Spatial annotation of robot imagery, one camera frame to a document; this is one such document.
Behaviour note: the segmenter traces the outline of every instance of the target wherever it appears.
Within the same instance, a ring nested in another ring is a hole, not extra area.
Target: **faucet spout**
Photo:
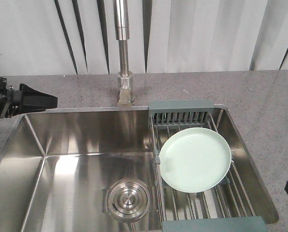
[[[129,19],[127,0],[113,0],[116,39],[119,45],[120,72],[118,77],[118,106],[132,106],[134,102],[132,72],[129,71]]]

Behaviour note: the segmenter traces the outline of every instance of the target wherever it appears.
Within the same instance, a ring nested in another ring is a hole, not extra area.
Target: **plate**
[[[170,137],[160,154],[160,174],[172,188],[202,192],[217,185],[231,165],[231,150],[218,133],[189,128]]]

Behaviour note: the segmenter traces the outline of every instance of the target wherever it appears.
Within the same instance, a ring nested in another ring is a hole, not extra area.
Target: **gray speckled countertop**
[[[116,105],[116,75],[12,76],[58,97],[59,108]],[[135,105],[154,100],[210,99],[228,107],[273,199],[279,221],[269,231],[288,232],[288,71],[135,74]],[[0,119],[1,150],[16,121]]]

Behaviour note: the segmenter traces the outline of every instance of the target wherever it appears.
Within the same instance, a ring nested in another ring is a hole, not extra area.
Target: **sink drain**
[[[117,220],[138,221],[148,212],[149,205],[149,191],[141,180],[120,180],[108,193],[107,207],[109,213]]]

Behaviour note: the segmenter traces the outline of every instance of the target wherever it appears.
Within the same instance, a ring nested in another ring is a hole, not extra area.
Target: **sink basin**
[[[0,164],[0,232],[160,231],[164,220],[255,215],[276,222],[275,207],[228,110],[215,105],[210,117],[217,125],[205,127],[217,126],[235,163],[217,189],[221,195],[214,190],[186,195],[158,184],[147,107],[22,116]],[[159,145],[177,131],[159,131]],[[238,183],[237,194],[227,181]]]

